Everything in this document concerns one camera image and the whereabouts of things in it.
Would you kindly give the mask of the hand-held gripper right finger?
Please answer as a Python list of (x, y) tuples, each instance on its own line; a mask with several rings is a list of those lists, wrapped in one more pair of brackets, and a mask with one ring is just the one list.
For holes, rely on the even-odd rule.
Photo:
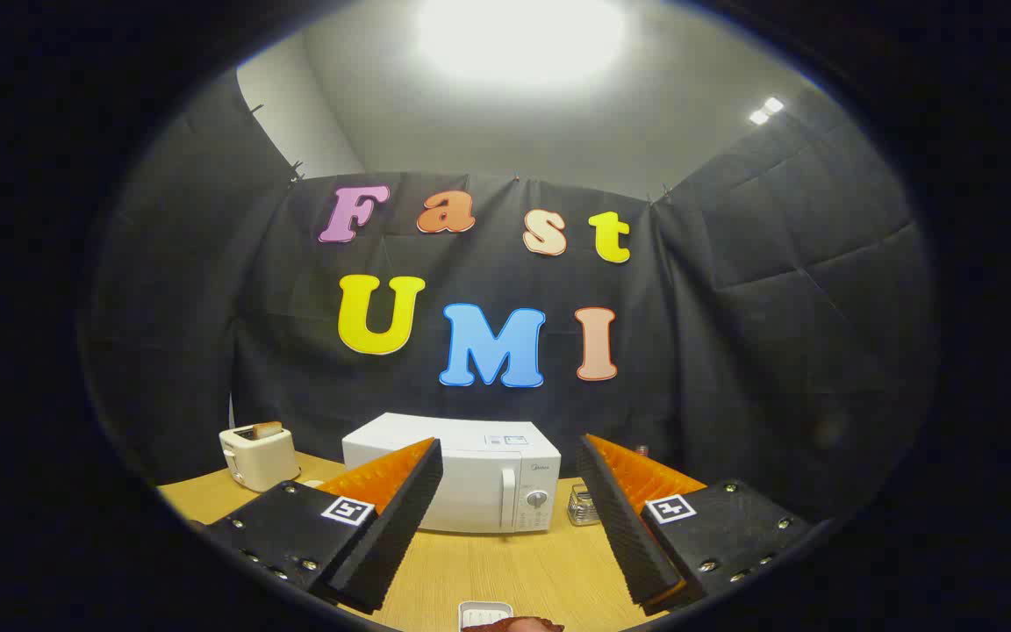
[(701, 483), (593, 434), (579, 440), (577, 464), (631, 600), (648, 615), (753, 583), (812, 529), (741, 480)]

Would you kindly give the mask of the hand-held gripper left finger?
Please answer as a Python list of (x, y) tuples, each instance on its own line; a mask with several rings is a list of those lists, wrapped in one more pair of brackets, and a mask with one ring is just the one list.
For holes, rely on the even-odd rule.
[(201, 529), (214, 549), (277, 583), (370, 614), (444, 476), (427, 437), (317, 487), (283, 481)]

